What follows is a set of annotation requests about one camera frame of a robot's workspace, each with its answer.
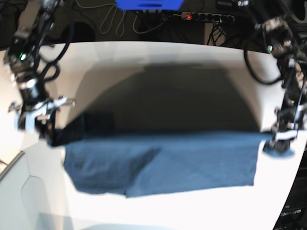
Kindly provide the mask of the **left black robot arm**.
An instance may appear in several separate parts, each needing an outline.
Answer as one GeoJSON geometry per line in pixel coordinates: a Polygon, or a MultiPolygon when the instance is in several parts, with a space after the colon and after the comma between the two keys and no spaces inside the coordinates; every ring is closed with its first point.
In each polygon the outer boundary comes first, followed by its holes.
{"type": "Polygon", "coordinates": [[[261,35],[264,49],[277,60],[279,77],[261,80],[253,70],[245,47],[243,56],[251,77],[262,85],[281,82],[285,90],[282,106],[275,111],[272,140],[266,149],[284,153],[298,132],[305,129],[307,116],[307,53],[297,31],[290,24],[291,8],[285,0],[239,0],[237,5],[251,17],[255,31],[261,35]]]}

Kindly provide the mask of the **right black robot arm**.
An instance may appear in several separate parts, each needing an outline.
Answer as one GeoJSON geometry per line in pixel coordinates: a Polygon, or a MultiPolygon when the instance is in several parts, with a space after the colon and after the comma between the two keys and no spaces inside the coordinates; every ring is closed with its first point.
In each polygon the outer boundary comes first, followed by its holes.
{"type": "Polygon", "coordinates": [[[23,104],[14,107],[21,114],[38,112],[37,120],[52,119],[60,108],[59,101],[50,98],[45,84],[60,74],[59,61],[68,50],[74,35],[71,0],[30,0],[19,18],[12,42],[5,52],[8,65],[23,104]],[[69,21],[69,35],[62,51],[53,60],[45,60],[39,51],[54,24],[54,13],[63,7],[69,21]]]}

